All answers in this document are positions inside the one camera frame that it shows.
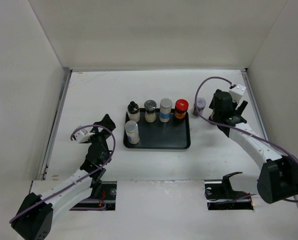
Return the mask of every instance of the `white table surface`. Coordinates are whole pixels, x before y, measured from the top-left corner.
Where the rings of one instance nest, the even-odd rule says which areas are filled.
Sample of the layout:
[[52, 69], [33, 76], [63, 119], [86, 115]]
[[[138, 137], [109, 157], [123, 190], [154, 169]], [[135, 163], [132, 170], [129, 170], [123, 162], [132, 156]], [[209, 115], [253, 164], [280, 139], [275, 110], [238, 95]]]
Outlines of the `white table surface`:
[[[239, 70], [152, 70], [74, 72], [71, 75], [64, 107], [51, 154], [47, 180], [64, 180], [85, 160], [89, 144], [70, 141], [79, 125], [100, 121], [109, 114], [116, 124], [117, 140], [111, 163], [106, 166], [104, 181], [116, 180], [204, 180], [219, 179], [241, 171], [247, 177], [258, 178], [260, 170], [254, 161], [217, 127], [189, 114], [191, 147], [188, 150], [130, 150], [123, 144], [127, 105], [135, 101], [143, 107], [148, 99], [159, 104], [162, 98], [175, 101], [184, 98], [193, 107], [199, 84], [211, 76], [225, 77], [244, 85]], [[199, 96], [209, 106], [216, 89], [229, 90], [222, 80], [210, 80]], [[242, 116], [256, 133], [261, 133], [248, 92], [249, 104]], [[208, 116], [212, 111], [204, 110]]]
[[[35, 181], [32, 191], [57, 183]], [[298, 240], [296, 204], [254, 196], [254, 210], [208, 211], [204, 192], [202, 180], [118, 181], [115, 211], [68, 212], [47, 239]]]

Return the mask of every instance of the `bottle label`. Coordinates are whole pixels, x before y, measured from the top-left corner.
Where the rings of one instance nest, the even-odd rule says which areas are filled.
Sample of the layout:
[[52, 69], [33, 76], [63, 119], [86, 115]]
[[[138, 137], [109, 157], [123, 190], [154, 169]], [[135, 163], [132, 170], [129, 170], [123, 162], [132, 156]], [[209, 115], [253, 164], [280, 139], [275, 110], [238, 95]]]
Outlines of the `bottle label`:
[[174, 116], [177, 118], [177, 119], [183, 119], [185, 116], [186, 116], [186, 112], [184, 113], [179, 113], [177, 111], [174, 111]]
[[159, 112], [159, 117], [162, 119], [168, 119], [168, 118], [170, 118], [170, 115], [171, 115], [171, 112], [169, 112], [169, 113]]

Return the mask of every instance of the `jar lid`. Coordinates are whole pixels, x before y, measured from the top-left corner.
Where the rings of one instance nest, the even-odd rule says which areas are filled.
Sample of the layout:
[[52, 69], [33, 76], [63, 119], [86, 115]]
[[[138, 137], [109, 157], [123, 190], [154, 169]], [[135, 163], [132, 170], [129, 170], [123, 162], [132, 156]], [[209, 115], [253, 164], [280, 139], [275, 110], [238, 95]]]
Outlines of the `jar lid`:
[[179, 99], [175, 102], [175, 108], [179, 111], [187, 111], [189, 108], [189, 103], [184, 99]]
[[147, 113], [154, 113], [157, 108], [157, 103], [154, 100], [147, 100], [144, 103], [144, 109]]
[[207, 105], [207, 102], [204, 98], [202, 98], [202, 97], [197, 98], [197, 105], [196, 106], [197, 106], [198, 109], [204, 109], [206, 107], [206, 105]]
[[130, 114], [136, 114], [139, 112], [139, 106], [137, 103], [135, 103], [134, 101], [131, 101], [128, 105], [128, 112]]
[[138, 128], [138, 124], [133, 120], [127, 121], [124, 125], [124, 129], [128, 133], [132, 133], [136, 131], [137, 128]]
[[171, 101], [169, 98], [161, 99], [160, 106], [164, 108], [170, 108], [173, 105], [173, 101]]

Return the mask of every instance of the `orange label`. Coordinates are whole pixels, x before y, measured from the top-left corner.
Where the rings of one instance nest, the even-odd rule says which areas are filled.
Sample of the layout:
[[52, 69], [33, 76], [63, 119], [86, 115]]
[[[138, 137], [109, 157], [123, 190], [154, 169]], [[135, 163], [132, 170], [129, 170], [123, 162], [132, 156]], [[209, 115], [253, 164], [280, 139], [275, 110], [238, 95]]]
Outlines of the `orange label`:
[[177, 111], [174, 111], [174, 116], [177, 118], [177, 119], [183, 119], [185, 116], [186, 116], [186, 112], [184, 113], [179, 113]]

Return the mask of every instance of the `robotic arm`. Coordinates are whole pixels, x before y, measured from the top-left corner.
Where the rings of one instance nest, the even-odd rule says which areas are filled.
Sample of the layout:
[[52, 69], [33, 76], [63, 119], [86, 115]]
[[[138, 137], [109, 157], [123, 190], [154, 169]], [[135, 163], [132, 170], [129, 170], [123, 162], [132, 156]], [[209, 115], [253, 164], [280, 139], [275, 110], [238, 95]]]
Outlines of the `robotic arm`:
[[[96, 126], [103, 126], [113, 131], [115, 123], [106, 114], [102, 121], [95, 122]], [[94, 127], [88, 136], [83, 130], [75, 133], [75, 140], [80, 143], [91, 143], [85, 160], [79, 169], [67, 180], [56, 187], [40, 194], [30, 193], [23, 200], [16, 217], [10, 223], [11, 227], [25, 240], [43, 240], [49, 234], [52, 223], [69, 211], [73, 206], [90, 196], [98, 195], [106, 169], [104, 166], [111, 160], [111, 151], [106, 139], [111, 135], [103, 129], [98, 131]]]
[[298, 194], [298, 165], [289, 156], [282, 155], [269, 144], [250, 136], [257, 134], [241, 116], [248, 103], [243, 101], [238, 106], [245, 91], [246, 87], [239, 84], [231, 87], [228, 92], [218, 89], [209, 106], [213, 109], [209, 120], [236, 128], [218, 126], [228, 138], [238, 143], [261, 169], [257, 190], [266, 203], [272, 204], [295, 196]]

